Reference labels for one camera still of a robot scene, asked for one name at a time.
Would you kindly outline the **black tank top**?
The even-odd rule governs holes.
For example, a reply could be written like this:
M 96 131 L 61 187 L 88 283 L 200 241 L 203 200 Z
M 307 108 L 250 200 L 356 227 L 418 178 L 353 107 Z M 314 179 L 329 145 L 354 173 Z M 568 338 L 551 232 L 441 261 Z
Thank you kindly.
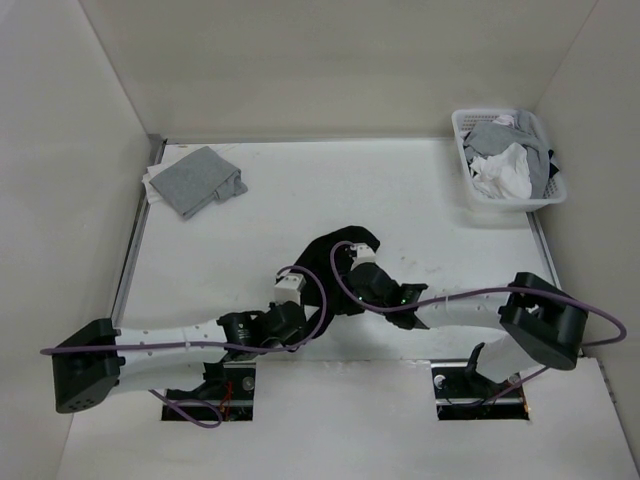
M 334 245 L 339 242 L 348 241 L 354 244 L 364 243 L 374 252 L 380 246 L 380 240 L 369 230 L 362 226 L 347 226 L 313 240 L 302 252 L 294 265 L 304 267 L 313 272 L 322 283 L 328 300 L 327 312 L 320 329 L 314 335 L 314 339 L 320 337 L 328 328 L 335 316 L 353 316 L 364 313 L 364 309 L 352 302 L 339 287 L 330 265 L 330 252 Z M 334 261 L 338 272 L 341 275 L 347 274 L 353 263 L 353 259 L 348 253 L 348 247 L 340 247 L 335 255 Z M 311 280 L 303 288 L 302 301 L 305 306 L 316 306 L 322 308 L 321 293 L 317 285 Z M 304 329 L 304 336 L 317 326 L 320 321 L 320 311 L 314 313 L 308 320 L 308 325 Z

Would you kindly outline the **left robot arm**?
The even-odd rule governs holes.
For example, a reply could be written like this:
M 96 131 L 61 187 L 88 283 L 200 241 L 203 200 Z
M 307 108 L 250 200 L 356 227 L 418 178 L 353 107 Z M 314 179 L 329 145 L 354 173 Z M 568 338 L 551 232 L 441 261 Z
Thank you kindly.
M 44 352 L 52 362 L 55 409 L 75 414 L 132 390 L 214 398 L 228 366 L 295 352 L 313 337 L 321 314 L 293 300 L 173 328 L 118 328 L 109 318 L 93 320 Z

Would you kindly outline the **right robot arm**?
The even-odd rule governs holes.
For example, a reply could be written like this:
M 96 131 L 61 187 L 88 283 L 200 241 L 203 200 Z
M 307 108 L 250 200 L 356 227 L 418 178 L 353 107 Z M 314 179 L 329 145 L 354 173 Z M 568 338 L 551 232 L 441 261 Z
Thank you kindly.
M 481 293 L 418 307 L 427 298 L 424 284 L 399 284 L 375 263 L 363 263 L 343 278 L 357 299 L 384 310 L 405 330 L 479 327 L 500 333 L 470 354 L 464 384 L 473 394 L 489 394 L 511 375 L 535 367 L 576 368 L 588 313 L 577 301 L 530 272 L 508 285 L 515 292 Z

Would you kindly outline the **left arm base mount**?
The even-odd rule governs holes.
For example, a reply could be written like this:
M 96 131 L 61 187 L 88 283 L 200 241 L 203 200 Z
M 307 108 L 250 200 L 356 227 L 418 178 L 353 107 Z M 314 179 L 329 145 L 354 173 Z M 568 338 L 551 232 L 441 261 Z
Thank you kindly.
M 202 379 L 192 390 L 169 389 L 163 397 L 161 420 L 200 422 L 206 427 L 223 422 L 250 422 L 254 414 L 256 365 L 254 363 L 205 364 Z

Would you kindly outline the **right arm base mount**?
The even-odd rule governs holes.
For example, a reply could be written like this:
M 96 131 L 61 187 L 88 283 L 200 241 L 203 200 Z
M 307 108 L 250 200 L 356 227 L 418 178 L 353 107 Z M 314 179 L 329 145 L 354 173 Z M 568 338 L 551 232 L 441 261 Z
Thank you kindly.
M 497 397 L 511 387 L 513 382 L 506 380 L 498 384 L 477 372 L 478 358 L 484 346 L 484 343 L 478 344 L 466 362 L 431 364 L 435 408 L 440 421 L 529 419 L 521 388 Z

